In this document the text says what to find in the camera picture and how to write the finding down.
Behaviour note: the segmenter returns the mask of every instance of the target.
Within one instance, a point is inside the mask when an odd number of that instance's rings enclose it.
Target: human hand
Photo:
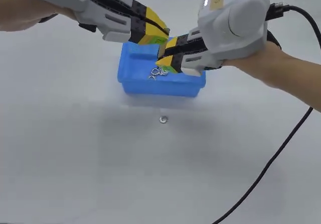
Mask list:
[[[274,85],[275,70],[280,64],[293,58],[284,53],[277,45],[267,42],[263,50],[254,55],[235,60],[226,60],[223,66],[234,66],[249,74],[250,76],[263,81],[265,84]]]
[[[62,14],[76,19],[70,9],[43,0],[0,0],[0,31],[26,30],[52,14]]]

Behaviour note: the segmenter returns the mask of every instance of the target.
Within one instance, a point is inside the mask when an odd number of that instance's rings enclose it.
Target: white surface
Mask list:
[[[197,0],[140,1],[175,35],[196,26]],[[285,1],[320,19],[319,0]],[[270,28],[286,52],[320,62],[301,16]],[[121,44],[64,17],[0,36],[0,222],[210,224],[307,109],[233,68],[209,73],[195,100],[127,97]],[[321,219],[320,125],[314,112],[224,223]]]

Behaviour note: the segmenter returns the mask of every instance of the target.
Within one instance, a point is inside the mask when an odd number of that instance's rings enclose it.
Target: small metal part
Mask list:
[[[160,74],[160,70],[158,68],[153,68],[150,72],[152,75],[156,76]]]
[[[168,118],[167,116],[161,116],[161,117],[159,118],[159,122],[160,122],[161,124],[166,124],[168,120],[169,120],[169,118]]]
[[[159,72],[159,74],[160,74],[160,75],[163,75],[163,76],[166,76],[168,73],[169,73],[169,72],[166,71],[166,70],[164,70],[164,69],[161,69],[160,72]]]

